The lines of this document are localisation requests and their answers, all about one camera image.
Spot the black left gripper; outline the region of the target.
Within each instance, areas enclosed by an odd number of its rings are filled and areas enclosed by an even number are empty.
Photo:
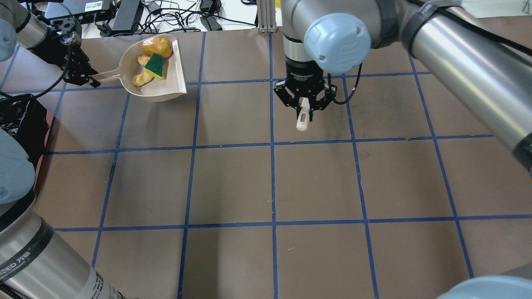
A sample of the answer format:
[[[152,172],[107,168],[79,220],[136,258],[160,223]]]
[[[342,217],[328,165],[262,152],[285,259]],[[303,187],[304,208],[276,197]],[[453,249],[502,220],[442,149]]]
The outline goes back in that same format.
[[[97,74],[89,57],[81,49],[82,28],[78,19],[55,19],[47,27],[44,40],[29,48],[48,64],[66,71],[67,83],[86,83],[98,88],[101,83],[93,78]]]

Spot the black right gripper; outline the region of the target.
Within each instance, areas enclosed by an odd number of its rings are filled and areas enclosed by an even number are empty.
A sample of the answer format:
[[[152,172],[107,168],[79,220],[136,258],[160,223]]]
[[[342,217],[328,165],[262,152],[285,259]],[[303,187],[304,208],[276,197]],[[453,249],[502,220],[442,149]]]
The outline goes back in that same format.
[[[337,87],[326,83],[323,70],[314,61],[299,62],[285,59],[286,78],[278,81],[274,93],[284,106],[301,110],[301,97],[308,98],[309,121],[313,121],[316,110],[325,110],[336,98]]]

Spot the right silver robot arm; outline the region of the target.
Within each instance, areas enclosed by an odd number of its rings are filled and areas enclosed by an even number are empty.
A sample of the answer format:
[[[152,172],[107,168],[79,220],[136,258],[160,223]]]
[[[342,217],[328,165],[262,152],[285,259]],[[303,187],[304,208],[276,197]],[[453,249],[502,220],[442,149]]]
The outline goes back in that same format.
[[[325,73],[400,42],[531,171],[531,49],[488,30],[459,0],[283,0],[286,78],[273,87],[305,131],[336,100]]]

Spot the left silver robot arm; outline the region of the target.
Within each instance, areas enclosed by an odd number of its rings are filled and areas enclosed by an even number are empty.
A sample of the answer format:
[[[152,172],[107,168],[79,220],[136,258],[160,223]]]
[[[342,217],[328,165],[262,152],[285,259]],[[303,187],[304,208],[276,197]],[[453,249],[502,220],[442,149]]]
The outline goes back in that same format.
[[[97,88],[101,83],[81,49],[82,30],[77,17],[44,21],[22,6],[19,0],[0,2],[1,61],[15,53],[17,45],[44,62],[58,66],[61,79],[78,86]]]

